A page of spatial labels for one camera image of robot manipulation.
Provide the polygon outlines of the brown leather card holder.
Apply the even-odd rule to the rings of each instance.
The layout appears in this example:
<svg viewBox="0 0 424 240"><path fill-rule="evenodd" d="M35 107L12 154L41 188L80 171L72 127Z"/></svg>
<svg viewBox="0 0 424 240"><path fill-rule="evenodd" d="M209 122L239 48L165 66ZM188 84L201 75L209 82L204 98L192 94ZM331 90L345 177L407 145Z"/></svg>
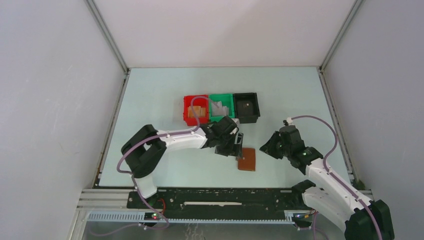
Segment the brown leather card holder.
<svg viewBox="0 0 424 240"><path fill-rule="evenodd" d="M237 169L249 172L256 171L256 150L254 148L242 148L241 157L237 158Z"/></svg>

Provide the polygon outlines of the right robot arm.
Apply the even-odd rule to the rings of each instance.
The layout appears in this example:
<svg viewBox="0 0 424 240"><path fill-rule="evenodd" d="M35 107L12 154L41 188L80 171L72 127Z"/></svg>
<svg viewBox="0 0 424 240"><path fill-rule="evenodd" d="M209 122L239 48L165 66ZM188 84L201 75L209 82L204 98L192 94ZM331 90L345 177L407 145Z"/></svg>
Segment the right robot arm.
<svg viewBox="0 0 424 240"><path fill-rule="evenodd" d="M297 209L306 206L316 210L336 225L347 240L393 240L395 232L389 206L383 200L372 200L350 185L330 166L329 155L306 146L293 118L284 120L260 147L260 151L275 158L287 158L306 180L291 194L291 204Z"/></svg>

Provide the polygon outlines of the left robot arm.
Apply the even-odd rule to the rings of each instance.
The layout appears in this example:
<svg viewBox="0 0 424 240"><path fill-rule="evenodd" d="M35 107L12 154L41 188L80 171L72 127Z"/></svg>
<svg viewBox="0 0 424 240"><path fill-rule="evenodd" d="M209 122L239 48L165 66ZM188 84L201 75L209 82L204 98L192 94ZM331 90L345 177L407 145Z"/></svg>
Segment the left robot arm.
<svg viewBox="0 0 424 240"><path fill-rule="evenodd" d="M183 130L157 130L147 124L122 146L122 158L116 170L123 173L121 164L129 166L127 173L133 177L134 186L140 191L138 201L145 208L153 208L158 202L153 171L166 152L214 148L215 154L241 157L243 139L238 120L228 116Z"/></svg>

